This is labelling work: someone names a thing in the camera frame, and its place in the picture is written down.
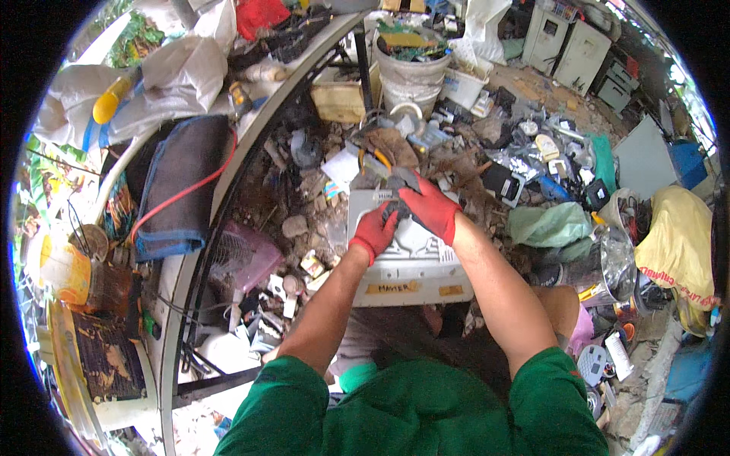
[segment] green shirt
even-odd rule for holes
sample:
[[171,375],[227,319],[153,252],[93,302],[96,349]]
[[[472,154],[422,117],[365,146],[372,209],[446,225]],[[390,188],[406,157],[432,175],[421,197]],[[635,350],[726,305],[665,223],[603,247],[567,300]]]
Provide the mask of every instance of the green shirt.
[[525,363],[509,408],[471,374],[396,363],[327,409],[322,378],[297,358],[264,366],[217,455],[608,455],[585,386],[559,348]]

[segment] yellow sack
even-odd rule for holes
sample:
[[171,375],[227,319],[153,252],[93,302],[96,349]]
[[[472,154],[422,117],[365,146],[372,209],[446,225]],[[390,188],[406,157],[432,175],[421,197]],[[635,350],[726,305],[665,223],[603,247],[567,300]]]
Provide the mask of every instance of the yellow sack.
[[662,288],[674,288],[699,310],[718,302],[712,283],[712,212],[689,190],[672,185],[651,198],[646,239],[634,249],[637,268]]

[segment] shelf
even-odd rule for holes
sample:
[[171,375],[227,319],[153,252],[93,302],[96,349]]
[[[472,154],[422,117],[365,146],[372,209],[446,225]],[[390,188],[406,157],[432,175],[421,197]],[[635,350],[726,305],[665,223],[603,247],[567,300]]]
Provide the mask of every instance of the shelf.
[[[211,206],[212,229],[216,229],[216,220],[220,221],[223,210],[226,209],[226,196],[232,185],[238,182],[239,169],[244,160],[260,138],[262,132],[270,128],[272,120],[279,114],[281,105],[293,95],[301,84],[307,81],[312,69],[327,56],[332,47],[344,38],[350,30],[358,25],[366,16],[366,12],[335,16],[310,43],[307,50],[288,67],[289,78],[280,82],[261,82],[255,87],[249,87],[253,96],[268,96],[264,105],[256,112],[246,114],[237,124],[239,144],[228,168],[221,174],[213,193]],[[193,279],[200,268],[199,262],[203,259],[203,250],[190,255],[175,255],[166,258],[161,267],[158,294],[171,302],[179,309],[185,309],[188,296],[191,295]],[[172,432],[173,396],[177,394],[178,349],[181,337],[182,316],[178,312],[170,311],[169,307],[159,300],[146,302],[155,321],[162,327],[162,336],[156,341],[151,336],[146,337],[147,353],[155,378],[157,396],[159,399],[161,433],[164,440],[165,452],[168,456],[175,455]]]

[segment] person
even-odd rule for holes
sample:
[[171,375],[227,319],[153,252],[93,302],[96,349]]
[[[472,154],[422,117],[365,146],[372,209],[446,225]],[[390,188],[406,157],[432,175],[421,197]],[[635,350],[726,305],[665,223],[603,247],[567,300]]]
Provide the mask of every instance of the person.
[[384,222],[383,205],[361,218],[349,250],[277,357],[261,369],[215,454],[608,454],[584,382],[558,347],[554,327],[564,323],[551,324],[533,289],[458,204],[416,177],[420,192],[402,188],[399,196],[461,261],[506,356],[508,399],[468,371],[415,357],[360,375],[329,406],[323,375],[345,334],[358,284],[396,229],[397,213]]

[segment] hand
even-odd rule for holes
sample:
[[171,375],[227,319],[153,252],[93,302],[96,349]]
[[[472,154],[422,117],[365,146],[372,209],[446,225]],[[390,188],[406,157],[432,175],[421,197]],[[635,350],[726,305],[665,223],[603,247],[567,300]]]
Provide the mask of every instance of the hand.
[[413,214],[420,219],[423,227],[443,239],[446,245],[454,242],[456,225],[454,215],[461,212],[461,206],[451,201],[441,190],[413,172],[418,180],[418,190],[401,188],[398,195],[408,205]]
[[398,212],[393,211],[388,220],[383,223],[383,211],[388,205],[383,203],[374,211],[370,211],[363,215],[358,223],[358,229],[355,231],[355,237],[350,240],[349,247],[358,244],[367,250],[370,255],[370,264],[372,266],[375,258],[393,242],[393,234],[396,232],[396,224],[398,223]]

